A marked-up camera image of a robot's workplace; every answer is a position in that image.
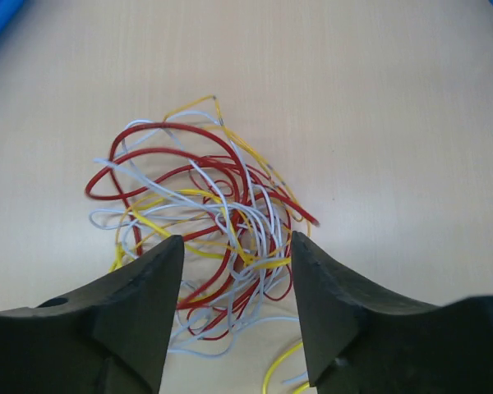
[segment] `tangled wire pile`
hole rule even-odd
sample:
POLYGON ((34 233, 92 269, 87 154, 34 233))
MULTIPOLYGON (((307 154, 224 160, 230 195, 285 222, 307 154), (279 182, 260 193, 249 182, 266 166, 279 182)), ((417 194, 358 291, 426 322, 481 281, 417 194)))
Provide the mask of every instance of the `tangled wire pile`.
POLYGON ((293 220, 305 221, 309 235, 311 224, 317 226, 318 221, 301 207, 288 184, 267 160, 224 125, 215 96, 206 96, 170 112, 162 122, 132 121, 112 143, 108 158, 94 161, 104 168, 87 184, 86 194, 91 199, 121 201, 124 205, 124 208, 98 208, 90 214, 94 226, 115 231, 116 258, 110 271, 137 259, 150 245, 173 233, 182 233, 182 226, 195 223, 202 228, 182 234, 187 254, 220 261, 204 283, 182 281, 182 290, 189 294, 178 300, 177 326, 168 352, 220 357, 232 349, 239 334, 248 327, 274 320, 297 321, 290 316, 262 318, 260 308, 265 298, 279 301, 292 289, 289 263, 293 220), (193 109, 206 100, 214 101, 217 118, 193 109), (199 117, 203 122, 197 123, 200 127, 173 122, 187 117, 199 117), (208 139, 223 152, 205 156, 189 153, 178 132, 208 139), (218 132, 224 133, 225 140, 217 136, 218 132), (144 134, 128 144, 126 139, 135 133, 144 134), (176 148, 143 147, 154 135, 162 133, 176 148), (248 164, 243 157, 245 153, 259 167, 248 164), (185 158, 187 164, 153 180, 134 161, 150 155, 157 160, 178 156, 185 158), (138 181, 141 187, 123 191, 117 172, 138 181), (165 186, 170 178, 179 175, 187 177, 193 187, 171 190, 165 186), (111 178, 117 190, 115 195, 97 195, 92 191, 104 176, 111 178), (113 215, 118 217, 116 224, 99 220, 113 215), (274 288, 285 281, 284 293, 273 295, 274 288), (228 347, 218 354, 204 354, 190 348, 195 341, 217 341, 228 336, 231 337, 228 347))

